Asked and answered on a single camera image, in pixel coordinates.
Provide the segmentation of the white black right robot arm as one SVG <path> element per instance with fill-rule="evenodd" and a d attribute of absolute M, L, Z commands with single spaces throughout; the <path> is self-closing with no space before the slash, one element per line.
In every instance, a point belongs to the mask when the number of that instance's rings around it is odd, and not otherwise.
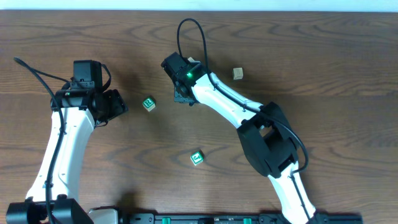
<path fill-rule="evenodd" d="M 281 108 L 252 101 L 225 85 L 199 61 L 174 52 L 161 67 L 183 98 L 207 105 L 237 130 L 250 165 L 269 178 L 290 223 L 314 223 L 316 209 L 300 178 L 298 150 L 305 146 L 292 131 Z"/>

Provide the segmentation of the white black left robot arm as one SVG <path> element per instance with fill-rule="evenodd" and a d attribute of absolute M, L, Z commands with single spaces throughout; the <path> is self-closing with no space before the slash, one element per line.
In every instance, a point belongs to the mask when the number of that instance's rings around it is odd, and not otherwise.
<path fill-rule="evenodd" d="M 79 201 L 80 173 L 92 132 L 128 111 L 111 81 L 103 81 L 106 65 L 76 60 L 73 76 L 52 91 L 36 70 L 19 58 L 51 96 L 52 127 L 39 173 L 23 202 L 10 203 L 7 223 L 122 223 L 120 209 L 99 207 L 84 211 Z"/>

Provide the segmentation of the green letter R block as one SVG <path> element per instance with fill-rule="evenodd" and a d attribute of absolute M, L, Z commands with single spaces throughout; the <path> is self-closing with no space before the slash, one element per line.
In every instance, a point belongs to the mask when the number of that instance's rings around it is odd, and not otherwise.
<path fill-rule="evenodd" d="M 155 107 L 155 100 L 153 97 L 147 97 L 143 102 L 142 102 L 143 107 L 148 111 L 152 111 Z"/>

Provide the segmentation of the plain engraved wooden block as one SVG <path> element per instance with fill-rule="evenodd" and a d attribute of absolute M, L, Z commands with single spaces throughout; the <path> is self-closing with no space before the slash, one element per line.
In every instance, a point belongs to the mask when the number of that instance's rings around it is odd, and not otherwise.
<path fill-rule="evenodd" d="M 233 68 L 233 79 L 241 80 L 243 78 L 243 69 L 242 68 Z"/>

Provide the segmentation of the green letter J block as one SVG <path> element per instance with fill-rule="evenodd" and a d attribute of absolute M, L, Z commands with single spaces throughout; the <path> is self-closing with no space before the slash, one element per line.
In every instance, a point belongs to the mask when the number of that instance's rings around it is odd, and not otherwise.
<path fill-rule="evenodd" d="M 192 161 L 194 166 L 201 164 L 204 161 L 204 155 L 201 151 L 194 152 L 190 156 L 190 160 Z"/>

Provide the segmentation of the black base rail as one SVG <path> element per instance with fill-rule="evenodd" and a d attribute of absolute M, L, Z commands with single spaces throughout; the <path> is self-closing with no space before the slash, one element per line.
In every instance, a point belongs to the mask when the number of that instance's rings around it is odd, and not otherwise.
<path fill-rule="evenodd" d="M 259 215 L 155 215 L 135 213 L 119 218 L 123 224 L 288 224 L 282 214 L 263 213 Z M 329 215 L 318 213 L 305 223 L 316 224 L 363 224 L 359 215 Z"/>

